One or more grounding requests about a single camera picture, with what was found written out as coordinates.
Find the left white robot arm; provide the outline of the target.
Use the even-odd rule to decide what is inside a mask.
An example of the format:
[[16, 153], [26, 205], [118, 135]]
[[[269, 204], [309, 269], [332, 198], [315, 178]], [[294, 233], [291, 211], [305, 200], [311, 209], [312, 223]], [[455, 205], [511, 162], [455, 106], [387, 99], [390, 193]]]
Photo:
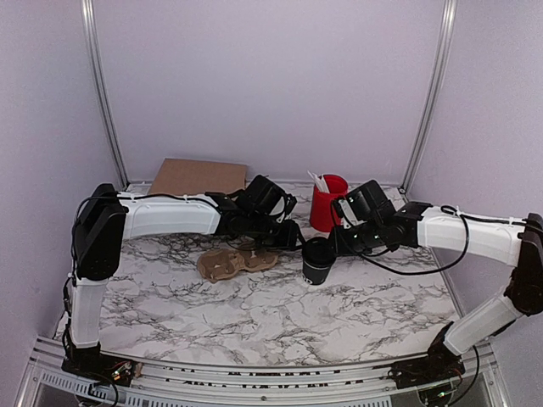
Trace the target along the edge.
[[136, 195], [99, 185], [84, 199], [71, 230], [72, 272], [63, 289], [68, 315], [64, 371], [120, 382], [134, 363], [102, 353], [98, 339], [105, 288], [120, 265], [122, 243], [136, 237], [201, 234], [247, 237], [257, 248], [299, 249], [304, 241], [290, 215], [296, 198], [264, 176], [236, 192]]

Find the single black paper cup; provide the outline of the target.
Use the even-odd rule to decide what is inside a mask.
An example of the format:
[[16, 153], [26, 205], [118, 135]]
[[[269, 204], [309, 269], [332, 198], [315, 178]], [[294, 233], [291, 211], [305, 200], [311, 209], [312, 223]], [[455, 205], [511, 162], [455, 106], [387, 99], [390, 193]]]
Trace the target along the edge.
[[323, 284], [336, 261], [335, 256], [315, 257], [303, 256], [302, 274], [304, 280], [314, 286]]

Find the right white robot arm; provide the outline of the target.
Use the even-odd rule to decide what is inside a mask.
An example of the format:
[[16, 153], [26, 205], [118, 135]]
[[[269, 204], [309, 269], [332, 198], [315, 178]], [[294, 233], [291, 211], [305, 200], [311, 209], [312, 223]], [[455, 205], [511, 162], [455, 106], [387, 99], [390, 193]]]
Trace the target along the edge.
[[541, 215], [476, 215], [449, 204], [418, 201], [397, 207], [374, 180], [334, 198], [329, 210], [336, 256], [356, 256], [399, 276], [401, 270], [378, 261], [379, 250], [428, 249], [451, 255], [451, 262], [435, 268], [435, 274], [483, 263], [511, 272], [487, 299], [443, 327], [413, 367], [392, 368], [397, 376], [437, 380], [451, 373], [479, 342], [542, 311]]

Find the black plastic cup lid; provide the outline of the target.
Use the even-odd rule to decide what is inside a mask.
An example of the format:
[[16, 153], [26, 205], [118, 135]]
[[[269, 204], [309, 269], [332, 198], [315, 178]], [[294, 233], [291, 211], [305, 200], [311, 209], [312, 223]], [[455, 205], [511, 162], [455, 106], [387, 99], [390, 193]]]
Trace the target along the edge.
[[306, 241], [302, 248], [304, 262], [315, 266], [331, 266], [336, 260], [336, 253], [325, 237], [313, 237]]

